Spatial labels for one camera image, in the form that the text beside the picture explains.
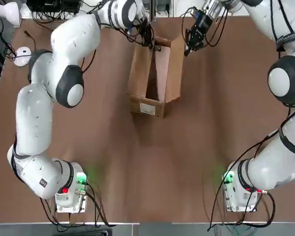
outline black strap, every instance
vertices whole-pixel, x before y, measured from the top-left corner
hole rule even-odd
[[[69,179],[68,179],[67,183],[65,183],[65,185],[58,190],[59,194],[62,193],[62,190],[64,188],[70,188],[72,181],[73,181],[73,167],[70,162],[68,162],[68,161],[64,161],[64,162],[66,162],[68,164],[69,169],[70,169],[70,174],[69,174]]]
[[[295,32],[289,33],[285,36],[281,36],[276,40],[276,51],[281,52],[283,51],[283,45],[286,43],[295,42]]]
[[[281,142],[284,144],[284,146],[288,149],[288,150],[290,150],[292,153],[294,153],[295,154],[295,145],[294,144],[292,144],[292,142],[284,135],[284,133],[283,133],[283,127],[284,127],[284,125],[286,124],[286,122],[287,121],[289,121],[290,119],[286,119],[282,124],[281,124],[281,126],[280,126],[280,128],[279,128],[279,136],[280,136],[280,140],[281,140]]]
[[[255,192],[257,189],[254,186],[250,186],[244,179],[244,177],[242,176],[242,165],[245,161],[249,161],[248,159],[242,160],[240,161],[239,165],[238,165],[238,180],[240,185],[248,192],[253,193]]]

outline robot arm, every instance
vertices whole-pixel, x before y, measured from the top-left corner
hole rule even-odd
[[[17,177],[37,196],[55,196],[60,212],[80,212],[83,196],[77,191],[86,188],[86,177],[79,164],[45,155],[51,143],[54,102],[68,108],[81,102],[84,83],[79,60],[96,50],[102,23],[127,29],[137,16],[144,17],[139,2],[108,1],[91,14],[66,21],[52,32],[52,52],[37,50],[29,61],[30,85],[17,97],[16,140],[7,158]]]
[[[242,2],[260,31],[276,41],[278,50],[286,52],[269,69],[268,85],[280,102],[295,108],[295,0]],[[249,211],[256,203],[256,190],[270,190],[294,180],[295,113],[283,122],[278,134],[256,158],[242,160],[229,171],[224,183],[228,211],[245,211],[246,206]]]

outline open cardboard box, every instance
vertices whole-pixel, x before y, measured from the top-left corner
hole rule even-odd
[[[154,50],[136,45],[127,91],[131,112],[164,116],[166,103],[180,97],[183,53],[182,36],[155,37]]]

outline cable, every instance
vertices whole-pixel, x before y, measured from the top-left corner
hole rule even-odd
[[[222,18],[221,18],[220,22],[218,23],[217,28],[216,28],[216,30],[215,30],[215,32],[214,32],[212,38],[210,39],[210,41],[207,40],[207,35],[205,34],[205,39],[206,39],[206,42],[207,42],[207,44],[208,44],[209,46],[211,46],[211,47],[215,47],[215,46],[219,43],[219,41],[220,41],[220,39],[221,39],[221,37],[222,37],[223,31],[224,31],[224,27],[225,27],[225,24],[226,24],[227,16],[228,16],[228,10],[226,10],[226,16],[225,16],[225,20],[224,20],[224,23],[223,23],[223,27],[222,27],[222,30],[221,30],[220,36],[218,37],[218,40],[216,41],[215,44],[211,45],[211,41],[212,41],[212,39],[214,38],[214,36],[215,36],[215,34],[216,34],[216,32],[217,32],[217,29],[219,28],[219,26],[220,26],[220,24],[221,24],[221,22],[222,22]]]
[[[84,73],[89,69],[89,67],[92,65],[93,60],[94,60],[94,57],[95,57],[95,54],[96,54],[96,49],[94,50],[94,54],[93,54],[92,60],[90,60],[90,63],[89,63],[88,66],[85,68],[85,70],[82,71],[83,74],[84,74]]]
[[[5,0],[0,0],[0,5],[3,5],[3,4],[1,3],[1,1],[3,1],[3,3],[6,4],[6,1],[5,1]]]
[[[295,116],[295,112],[291,114],[291,109],[288,110],[288,115],[287,115],[287,118],[283,121],[283,122],[287,122],[289,121],[293,116]],[[254,144],[253,146],[251,146],[249,149],[247,149],[242,155],[240,155],[240,157],[231,165],[231,167],[227,170],[227,172],[224,174],[224,177],[223,177],[223,180],[221,181],[221,184],[219,185],[218,189],[217,189],[217,192],[216,192],[216,195],[215,195],[215,199],[214,199],[214,203],[213,203],[213,208],[212,208],[212,213],[211,213],[211,219],[210,219],[210,226],[209,228],[207,229],[207,231],[209,232],[210,229],[212,229],[216,224],[212,225],[212,221],[213,221],[213,213],[214,213],[214,209],[215,209],[215,204],[216,204],[216,201],[217,201],[217,196],[218,196],[218,193],[224,183],[224,180],[227,176],[227,174],[231,171],[231,169],[237,164],[237,162],[247,153],[249,152],[251,149],[255,148],[256,146],[258,145],[262,145],[265,141],[271,139],[272,137],[274,137],[276,134],[278,133],[278,130],[276,130],[275,132],[272,132],[270,134],[268,134],[262,141]]]
[[[82,69],[83,65],[84,65],[84,61],[85,61],[85,58],[83,58],[83,61],[82,61],[82,64],[80,66],[80,68]]]
[[[284,18],[284,21],[285,21],[287,27],[289,28],[289,30],[290,30],[291,33],[294,33],[294,30],[293,30],[293,28],[292,28],[292,26],[291,26],[289,20],[287,19],[287,15],[286,15],[286,13],[285,13],[285,10],[284,10],[284,7],[283,7],[283,4],[282,4],[281,0],[278,0],[278,2],[279,2],[280,9],[281,9],[281,11],[282,11],[283,18]]]
[[[94,203],[94,205],[95,205],[95,208],[98,210],[98,213],[99,213],[99,215],[100,215],[100,218],[102,219],[102,221],[104,222],[104,224],[105,224],[107,227],[110,227],[110,228],[116,226],[116,225],[111,225],[111,224],[108,223],[107,219],[103,216],[103,213],[102,213],[102,211],[101,211],[99,205],[97,204],[95,198],[94,198],[91,194],[89,194],[89,193],[86,193],[86,195],[87,195],[87,196],[93,201],[93,203]]]
[[[24,31],[24,34],[26,34],[28,37],[30,37],[33,40],[33,42],[34,42],[34,51],[35,51],[36,50],[36,42],[35,42],[35,39],[30,35],[30,33],[27,30]]]
[[[5,55],[5,57],[7,57],[10,60],[14,60],[14,58],[16,57],[16,53],[14,48],[11,46],[10,43],[8,43],[7,41],[5,41],[5,39],[3,38],[2,34],[4,31],[4,24],[2,19],[0,18],[0,40],[3,42],[4,44],[4,50],[3,53]]]
[[[143,47],[149,46],[152,48],[153,46],[153,40],[154,40],[154,30],[151,24],[148,24],[148,20],[146,19],[144,22],[140,22],[138,25],[134,25],[134,28],[137,29],[137,33],[135,35],[128,34],[122,29],[116,28],[114,23],[110,19],[110,25],[106,23],[101,23],[103,26],[108,26],[109,28],[112,28],[120,33],[122,33],[129,42],[140,44]],[[140,35],[142,37],[142,42],[138,42],[137,36]]]
[[[215,195],[215,198],[214,198],[214,203],[213,203],[213,209],[212,209],[212,213],[211,213],[211,219],[210,219],[210,226],[209,228],[207,229],[207,231],[209,232],[210,229],[212,229],[215,225],[212,226],[212,221],[213,221],[213,213],[214,213],[214,208],[215,208],[215,204],[216,204],[216,200],[217,200],[217,196],[218,196],[218,193],[223,185],[223,182],[227,176],[227,174],[229,173],[229,171],[237,164],[237,162],[247,153],[249,152],[251,149],[255,148],[256,146],[258,146],[259,144],[261,144],[263,141],[260,141],[256,144],[254,144],[253,146],[251,146],[250,148],[248,148],[242,155],[239,156],[239,158],[231,165],[231,167],[228,169],[228,171],[225,173],[224,177],[223,177],[223,180],[221,181],[221,184],[219,185],[218,189],[217,189],[217,192],[216,192],[216,195]]]
[[[173,17],[175,16],[175,7],[174,7],[174,0],[173,0]]]
[[[86,2],[84,2],[82,0],[80,0],[80,2],[84,3],[86,6],[89,6],[89,7],[96,7],[96,5],[95,6],[88,5]]]
[[[33,12],[31,12],[31,17],[33,18],[33,20],[34,20],[37,24],[39,24],[39,25],[42,26],[43,28],[45,28],[45,29],[47,29],[47,30],[50,30],[50,31],[53,31],[51,28],[48,28],[48,27],[42,25],[41,22],[37,21],[37,20],[35,19],[35,17],[34,17],[34,13],[33,13]]]
[[[90,184],[88,184],[88,186],[90,187],[90,189],[92,191],[92,194],[93,194],[93,197],[95,199],[95,192],[94,192],[93,187]],[[94,207],[94,212],[95,212],[95,228],[98,229],[100,227],[100,225],[97,226],[97,222],[98,222],[98,218],[99,218],[99,213],[98,213],[98,216],[96,216],[96,207]]]
[[[249,224],[249,223],[244,223],[244,225],[255,227],[255,228],[265,228],[273,222],[274,215],[275,215],[275,200],[269,192],[267,193],[267,195],[271,198],[271,201],[272,201],[272,214],[270,219],[264,225],[256,225],[256,224]]]

